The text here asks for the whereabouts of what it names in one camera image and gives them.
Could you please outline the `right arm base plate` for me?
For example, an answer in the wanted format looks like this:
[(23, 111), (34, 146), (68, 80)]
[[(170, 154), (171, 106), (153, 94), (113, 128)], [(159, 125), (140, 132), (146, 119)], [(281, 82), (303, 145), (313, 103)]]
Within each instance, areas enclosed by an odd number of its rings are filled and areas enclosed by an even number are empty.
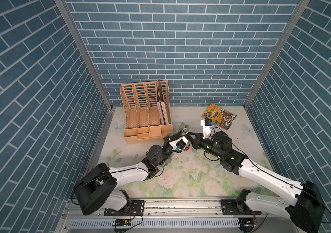
[(261, 211), (253, 211), (246, 205), (246, 197), (250, 192), (243, 189), (236, 199), (222, 199), (220, 203), (223, 215), (261, 215)]

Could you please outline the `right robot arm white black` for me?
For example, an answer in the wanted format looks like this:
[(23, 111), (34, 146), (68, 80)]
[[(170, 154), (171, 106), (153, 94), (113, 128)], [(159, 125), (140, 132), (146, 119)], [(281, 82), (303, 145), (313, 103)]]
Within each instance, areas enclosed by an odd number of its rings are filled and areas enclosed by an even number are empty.
[(203, 149), (219, 158), (225, 170), (252, 180), (276, 194), (275, 197), (261, 196), (244, 190), (243, 202), (250, 210), (287, 218), (306, 233), (319, 231), (328, 208), (315, 183), (291, 180), (257, 164), (238, 149), (223, 131), (217, 132), (211, 139), (201, 133), (188, 132), (185, 136), (193, 148)]

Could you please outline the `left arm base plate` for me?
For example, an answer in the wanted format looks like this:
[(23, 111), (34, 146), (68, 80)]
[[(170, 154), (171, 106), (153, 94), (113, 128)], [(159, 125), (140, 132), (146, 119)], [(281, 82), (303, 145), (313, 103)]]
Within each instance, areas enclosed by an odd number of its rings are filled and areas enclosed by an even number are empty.
[(122, 189), (111, 194), (103, 207), (104, 216), (143, 216), (145, 201), (131, 199)]

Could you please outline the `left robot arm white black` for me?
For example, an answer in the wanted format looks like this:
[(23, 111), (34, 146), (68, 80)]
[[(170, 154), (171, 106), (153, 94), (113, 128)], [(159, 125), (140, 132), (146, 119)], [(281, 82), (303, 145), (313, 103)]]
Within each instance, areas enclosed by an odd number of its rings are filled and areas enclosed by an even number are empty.
[(101, 163), (94, 167), (73, 188), (82, 214), (90, 215), (102, 207), (120, 215), (133, 213), (132, 200), (125, 190), (118, 188), (128, 183), (160, 176), (160, 167), (168, 158), (175, 152), (181, 153), (187, 146), (186, 134), (187, 132), (182, 130), (174, 135), (165, 136), (164, 145), (151, 146), (146, 157), (135, 165), (110, 168)]

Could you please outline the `green fabric bag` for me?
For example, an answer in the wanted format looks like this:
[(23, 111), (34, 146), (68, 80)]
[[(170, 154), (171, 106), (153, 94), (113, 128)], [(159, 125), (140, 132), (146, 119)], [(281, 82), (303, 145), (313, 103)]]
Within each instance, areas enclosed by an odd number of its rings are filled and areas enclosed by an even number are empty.
[(184, 133), (186, 133), (187, 131), (189, 131), (189, 124), (186, 124), (185, 122), (182, 122), (180, 124), (180, 126), (178, 127), (178, 129), (176, 129), (175, 131), (171, 132), (171, 133), (168, 133), (164, 138), (164, 142), (171, 142), (171, 141), (174, 141), (174, 140), (171, 140), (171, 136), (173, 134), (176, 134), (178, 133), (179, 131), (183, 131)]

